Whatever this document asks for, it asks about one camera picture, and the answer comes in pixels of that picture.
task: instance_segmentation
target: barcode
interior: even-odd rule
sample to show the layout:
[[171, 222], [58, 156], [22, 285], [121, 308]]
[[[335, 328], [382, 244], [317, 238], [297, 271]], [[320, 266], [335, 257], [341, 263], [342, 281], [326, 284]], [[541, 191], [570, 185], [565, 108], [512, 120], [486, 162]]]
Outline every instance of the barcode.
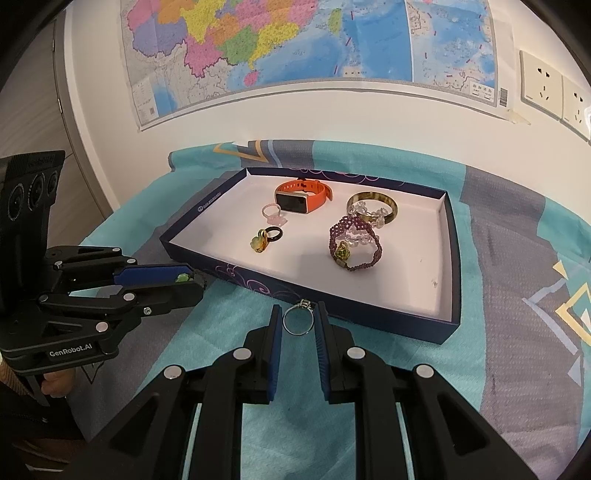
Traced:
[[499, 104], [501, 106], [507, 106], [507, 97], [509, 96], [509, 92], [504, 88], [501, 89], [501, 99], [499, 100]]

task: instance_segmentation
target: orange smartwatch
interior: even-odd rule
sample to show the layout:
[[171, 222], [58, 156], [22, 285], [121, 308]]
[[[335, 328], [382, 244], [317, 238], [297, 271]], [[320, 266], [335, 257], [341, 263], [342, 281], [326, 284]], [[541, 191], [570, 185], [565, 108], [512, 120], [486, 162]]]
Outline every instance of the orange smartwatch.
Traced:
[[322, 207], [327, 198], [332, 200], [332, 190], [320, 180], [291, 180], [275, 190], [275, 203], [285, 212], [310, 213]]

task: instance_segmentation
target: map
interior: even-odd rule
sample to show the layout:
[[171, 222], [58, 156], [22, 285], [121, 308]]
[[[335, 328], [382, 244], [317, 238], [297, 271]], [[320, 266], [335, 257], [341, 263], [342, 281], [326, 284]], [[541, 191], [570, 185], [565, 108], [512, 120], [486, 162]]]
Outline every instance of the map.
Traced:
[[121, 0], [121, 25], [141, 128], [322, 80], [412, 83], [496, 106], [487, 0]]

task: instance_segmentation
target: orange watch strap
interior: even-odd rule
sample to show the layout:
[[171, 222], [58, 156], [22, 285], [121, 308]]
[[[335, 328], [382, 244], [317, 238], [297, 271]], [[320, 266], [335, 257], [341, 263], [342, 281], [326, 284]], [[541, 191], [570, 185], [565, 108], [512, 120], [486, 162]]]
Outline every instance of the orange watch strap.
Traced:
[[326, 199], [332, 200], [332, 189], [320, 180], [292, 180], [282, 183], [276, 192], [306, 192], [314, 193], [306, 198], [308, 213], [324, 205]]

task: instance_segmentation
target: watch screen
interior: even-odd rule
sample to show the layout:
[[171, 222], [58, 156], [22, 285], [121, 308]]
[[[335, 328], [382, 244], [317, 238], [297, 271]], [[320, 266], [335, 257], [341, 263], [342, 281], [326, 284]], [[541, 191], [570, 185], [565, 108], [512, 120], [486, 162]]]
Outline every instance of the watch screen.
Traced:
[[294, 195], [283, 195], [280, 192], [275, 194], [275, 201], [281, 207], [281, 210], [286, 212], [306, 213], [306, 197], [298, 197]]

